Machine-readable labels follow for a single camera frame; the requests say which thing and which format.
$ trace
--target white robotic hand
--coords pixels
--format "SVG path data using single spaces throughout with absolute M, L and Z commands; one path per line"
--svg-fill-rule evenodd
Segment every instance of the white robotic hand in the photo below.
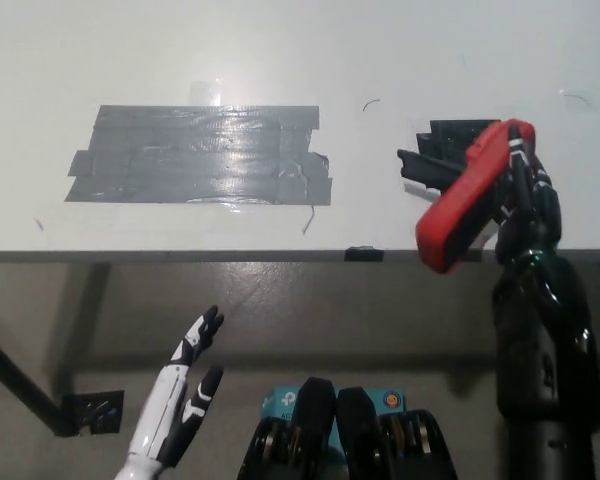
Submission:
M 223 321 L 218 307 L 211 307 L 196 320 L 160 371 L 140 414 L 125 465 L 115 480 L 154 480 L 178 464 L 204 420 L 223 370 L 211 367 L 185 404 L 187 372 L 211 346 Z

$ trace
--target duct tape strip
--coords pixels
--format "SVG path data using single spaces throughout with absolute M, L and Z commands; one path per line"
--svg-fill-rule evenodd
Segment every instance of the duct tape strip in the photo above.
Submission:
M 67 202 L 329 205 L 331 179 L 76 177 Z
M 329 205 L 318 107 L 102 106 L 68 202 Z
M 96 128 L 89 150 L 180 150 L 185 152 L 305 153 L 310 130 L 198 132 L 188 128 Z
M 195 128 L 203 131 L 262 130 L 269 128 L 317 130 L 316 106 L 136 107 L 103 105 L 96 128 Z
M 297 157 L 243 152 L 189 153 L 178 150 L 161 152 L 78 151 L 71 164 L 73 177 L 304 177 L 327 178 L 329 161 L 316 153 Z

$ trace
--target black bracket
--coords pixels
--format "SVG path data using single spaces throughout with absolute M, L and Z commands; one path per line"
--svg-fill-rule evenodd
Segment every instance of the black bracket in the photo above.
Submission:
M 122 422 L 124 391 L 65 395 L 61 410 L 73 420 L 74 430 L 79 434 L 89 427 L 91 435 L 118 433 Z
M 381 262 L 384 250 L 373 247 L 349 247 L 344 252 L 345 262 Z

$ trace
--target gray floor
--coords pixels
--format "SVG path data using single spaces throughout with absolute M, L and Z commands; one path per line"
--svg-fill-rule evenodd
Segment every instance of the gray floor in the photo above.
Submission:
M 580 271 L 600 344 L 600 268 Z M 409 406 L 438 417 L 461 478 L 499 477 L 495 266 L 463 265 L 446 277 L 415 263 L 116 266 L 106 283 L 105 269 L 89 272 L 0 265 L 0 345 L 50 393 L 125 390 L 122 432 L 54 438 L 0 385 L 1 480 L 113 478 L 161 364 L 213 303 L 227 322 L 191 381 L 210 363 L 225 365 L 225 378 L 165 478 L 235 478 L 262 397 L 309 375 L 406 390 Z M 88 278 L 96 288 L 84 297 Z M 600 478 L 600 436 L 596 455 Z

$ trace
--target robotic arm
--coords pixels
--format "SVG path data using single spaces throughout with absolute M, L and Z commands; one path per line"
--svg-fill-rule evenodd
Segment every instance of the robotic arm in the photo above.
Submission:
M 492 308 L 509 478 L 594 480 L 596 341 L 578 274 L 556 252 L 560 203 L 535 154 L 533 126 L 494 122 L 466 156 L 466 170 L 418 222 L 421 258 L 446 273 L 487 222 L 498 221 L 496 258 L 504 272 Z M 414 155 L 407 159 L 418 161 Z
M 222 368 L 211 367 L 185 403 L 187 372 L 211 346 L 223 321 L 224 316 L 213 306 L 180 341 L 147 398 L 127 460 L 115 480 L 155 480 L 178 464 L 200 428 L 223 374 Z

